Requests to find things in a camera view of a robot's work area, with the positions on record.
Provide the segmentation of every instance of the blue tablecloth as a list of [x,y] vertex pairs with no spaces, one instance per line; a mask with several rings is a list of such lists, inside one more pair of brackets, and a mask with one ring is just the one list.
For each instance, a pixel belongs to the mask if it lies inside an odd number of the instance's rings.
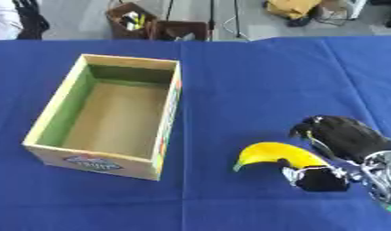
[[[160,182],[44,166],[21,145],[81,53],[175,59],[183,95]],[[391,37],[235,42],[0,42],[0,230],[391,230],[359,185],[291,188],[238,153],[306,116],[391,136]]]

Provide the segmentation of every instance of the robotic hand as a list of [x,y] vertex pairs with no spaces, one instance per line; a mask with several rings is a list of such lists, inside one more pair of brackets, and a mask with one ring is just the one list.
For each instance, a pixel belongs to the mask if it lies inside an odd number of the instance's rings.
[[[290,136],[296,135],[309,140],[318,154],[331,160],[342,160],[358,166],[358,173],[344,174],[342,178],[346,181],[362,182],[368,188],[369,194],[391,211],[391,140],[389,138],[357,120],[330,115],[317,115],[304,119],[291,129]],[[334,169],[330,171],[333,175],[337,175]],[[320,181],[310,181],[310,187],[318,182]]]

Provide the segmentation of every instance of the black glove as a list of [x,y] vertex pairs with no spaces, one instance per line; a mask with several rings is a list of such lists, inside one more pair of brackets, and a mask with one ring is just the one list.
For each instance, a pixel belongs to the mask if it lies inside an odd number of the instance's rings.
[[316,115],[294,126],[290,136],[310,139],[312,148],[333,159],[361,164],[374,152],[391,150],[391,140],[355,119],[344,116]]

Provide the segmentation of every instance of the open box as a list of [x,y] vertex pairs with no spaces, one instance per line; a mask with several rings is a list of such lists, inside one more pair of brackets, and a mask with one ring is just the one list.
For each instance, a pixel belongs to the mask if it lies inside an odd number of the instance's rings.
[[83,54],[23,145],[46,164],[159,180],[181,89],[178,61]]

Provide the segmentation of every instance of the black robotic finger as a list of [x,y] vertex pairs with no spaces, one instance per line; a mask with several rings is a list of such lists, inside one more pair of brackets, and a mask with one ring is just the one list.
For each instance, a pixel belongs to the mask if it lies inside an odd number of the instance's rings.
[[349,182],[346,174],[338,174],[331,168],[309,167],[295,185],[306,191],[346,191]]

